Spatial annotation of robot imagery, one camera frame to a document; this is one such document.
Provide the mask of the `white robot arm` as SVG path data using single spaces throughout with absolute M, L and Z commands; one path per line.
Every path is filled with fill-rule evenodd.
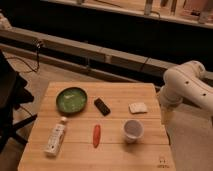
M 173 110 L 184 98 L 213 114 L 213 87 L 202 81 L 204 74 L 205 67 L 199 61 L 188 61 L 164 72 L 164 85 L 158 92 L 163 125 L 170 122 Z

